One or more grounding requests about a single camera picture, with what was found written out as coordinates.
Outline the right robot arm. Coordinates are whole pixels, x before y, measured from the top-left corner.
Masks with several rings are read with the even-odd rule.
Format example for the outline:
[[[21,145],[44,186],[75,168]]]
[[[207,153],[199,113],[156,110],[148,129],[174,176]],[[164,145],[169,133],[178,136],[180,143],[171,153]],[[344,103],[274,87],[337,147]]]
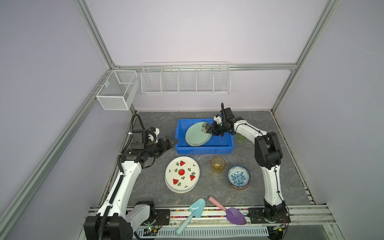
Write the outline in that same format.
[[[220,113],[214,117],[212,124],[202,125],[202,132],[213,136],[240,134],[254,144],[254,156],[261,167],[265,195],[262,217],[268,223],[282,220],[286,224],[291,222],[289,208],[283,198],[280,182],[280,165],[283,159],[278,136],[274,132],[262,131],[242,117],[235,117],[230,108],[222,107]]]

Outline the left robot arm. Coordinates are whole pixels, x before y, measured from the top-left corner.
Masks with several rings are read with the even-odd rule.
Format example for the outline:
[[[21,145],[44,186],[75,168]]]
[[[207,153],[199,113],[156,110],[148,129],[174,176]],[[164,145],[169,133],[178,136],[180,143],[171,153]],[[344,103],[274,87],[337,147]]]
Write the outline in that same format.
[[[134,129],[136,121],[141,124],[137,130]],[[88,240],[131,240],[138,237],[137,229],[141,224],[156,221],[154,202],[139,201],[130,212],[127,206],[138,176],[147,168],[146,161],[158,159],[178,143],[174,138],[159,138],[159,133],[158,128],[145,128],[140,115],[133,114],[127,143],[117,157],[117,179],[98,213],[85,220]]]

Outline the green flower plate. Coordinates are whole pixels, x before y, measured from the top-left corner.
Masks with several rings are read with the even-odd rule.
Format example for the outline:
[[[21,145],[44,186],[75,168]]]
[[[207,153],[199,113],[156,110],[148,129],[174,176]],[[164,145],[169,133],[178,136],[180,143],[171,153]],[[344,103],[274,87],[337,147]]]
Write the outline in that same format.
[[[212,135],[205,133],[205,123],[206,122],[198,122],[188,128],[185,140],[189,146],[200,147],[211,139]]]

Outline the cream floral plate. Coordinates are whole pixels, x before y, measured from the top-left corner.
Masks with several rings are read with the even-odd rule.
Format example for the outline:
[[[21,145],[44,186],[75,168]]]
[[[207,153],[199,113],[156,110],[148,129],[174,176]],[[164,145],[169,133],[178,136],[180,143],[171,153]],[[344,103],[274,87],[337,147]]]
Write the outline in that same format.
[[[175,190],[173,189],[167,182],[166,182],[166,186],[174,193],[178,193],[178,194],[184,194],[184,193],[187,193],[189,191],[191,191],[197,184],[193,185],[192,187],[190,188],[186,188],[185,190]]]

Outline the white watermelon plate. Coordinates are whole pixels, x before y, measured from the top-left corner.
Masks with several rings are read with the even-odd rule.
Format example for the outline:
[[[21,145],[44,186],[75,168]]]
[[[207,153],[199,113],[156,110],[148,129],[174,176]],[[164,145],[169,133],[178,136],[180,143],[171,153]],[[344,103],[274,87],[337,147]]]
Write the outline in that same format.
[[[165,182],[175,190],[185,190],[197,184],[201,176],[198,163],[191,157],[173,159],[166,168]]]

